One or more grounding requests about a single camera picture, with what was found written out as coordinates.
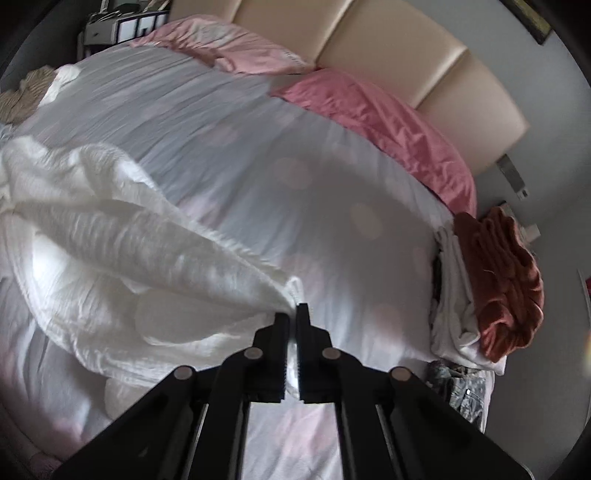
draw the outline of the upholstered headboard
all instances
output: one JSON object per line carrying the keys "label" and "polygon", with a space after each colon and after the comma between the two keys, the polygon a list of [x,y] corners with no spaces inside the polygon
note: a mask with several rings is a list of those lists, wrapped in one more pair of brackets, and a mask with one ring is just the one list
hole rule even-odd
{"label": "upholstered headboard", "polygon": [[319,66],[370,80],[422,112],[474,175],[529,125],[465,45],[402,0],[174,0],[171,19],[217,15]]}

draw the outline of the bedding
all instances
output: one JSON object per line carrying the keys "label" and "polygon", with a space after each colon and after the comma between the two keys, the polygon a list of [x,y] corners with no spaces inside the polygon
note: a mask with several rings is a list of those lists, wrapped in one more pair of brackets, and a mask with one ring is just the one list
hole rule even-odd
{"label": "bedding", "polygon": [[454,364],[505,373],[506,356],[492,362],[480,351],[480,330],[470,278],[453,224],[436,233],[441,249],[441,295],[433,315],[431,351]]}
{"label": "bedding", "polygon": [[130,42],[179,51],[224,72],[249,74],[306,73],[314,64],[246,28],[212,15],[194,15],[157,28]]}
{"label": "bedding", "polygon": [[19,124],[29,118],[56,79],[56,72],[45,66],[27,73],[17,91],[0,93],[0,122]]}
{"label": "bedding", "polygon": [[272,93],[349,128],[401,163],[453,213],[476,215],[476,186],[455,147],[414,108],[378,86],[333,69]]}
{"label": "bedding", "polygon": [[0,169],[2,271],[90,371],[152,387],[215,367],[304,301],[299,279],[192,222],[115,147],[19,137]]}
{"label": "bedding", "polygon": [[480,222],[465,213],[454,218],[474,293],[480,347],[492,362],[527,347],[544,319],[544,283],[518,228],[500,207]]}
{"label": "bedding", "polygon": [[[366,138],[268,96],[274,78],[232,76],[164,48],[119,46],[16,131],[47,148],[108,142],[168,201],[302,279],[312,322],[365,365],[422,375],[430,351],[435,231],[452,215]],[[0,400],[65,459],[109,422],[105,377],[42,333],[0,281]],[[244,478],[340,478],[332,406],[252,406]]]}

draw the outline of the pink pillowcase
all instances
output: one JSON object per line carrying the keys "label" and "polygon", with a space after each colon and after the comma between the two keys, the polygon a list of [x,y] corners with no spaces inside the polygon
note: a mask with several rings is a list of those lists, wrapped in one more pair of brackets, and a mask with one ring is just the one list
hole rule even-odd
{"label": "pink pillowcase", "polygon": [[324,69],[272,95],[365,137],[435,192],[453,213],[476,215],[474,179],[455,147],[415,109],[373,83]]}
{"label": "pink pillowcase", "polygon": [[313,63],[286,48],[212,15],[168,23],[130,45],[166,47],[232,73],[279,75],[314,69]]}

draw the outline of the white blanket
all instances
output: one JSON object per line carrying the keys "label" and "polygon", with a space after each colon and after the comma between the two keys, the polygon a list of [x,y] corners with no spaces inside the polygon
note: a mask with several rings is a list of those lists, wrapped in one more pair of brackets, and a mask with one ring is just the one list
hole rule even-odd
{"label": "white blanket", "polygon": [[296,277],[186,218],[115,147],[17,138],[0,151],[0,185],[2,273],[115,396],[180,364],[220,364],[302,301]]}
{"label": "white blanket", "polygon": [[441,227],[436,237],[441,247],[441,298],[431,330],[431,351],[458,365],[503,375],[506,357],[493,363],[480,352],[472,287],[452,226]]}

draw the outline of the patterned cloth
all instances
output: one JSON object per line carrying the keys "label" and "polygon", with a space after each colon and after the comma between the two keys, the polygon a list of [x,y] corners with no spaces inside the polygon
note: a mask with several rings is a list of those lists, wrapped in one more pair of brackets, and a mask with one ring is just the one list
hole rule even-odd
{"label": "patterned cloth", "polygon": [[21,80],[18,90],[0,93],[0,122],[5,124],[20,124],[29,118],[49,87],[56,79],[56,71],[45,66],[27,73]]}
{"label": "patterned cloth", "polygon": [[426,383],[484,433],[486,378],[482,370],[459,365],[448,367],[442,360],[437,360],[427,367]]}

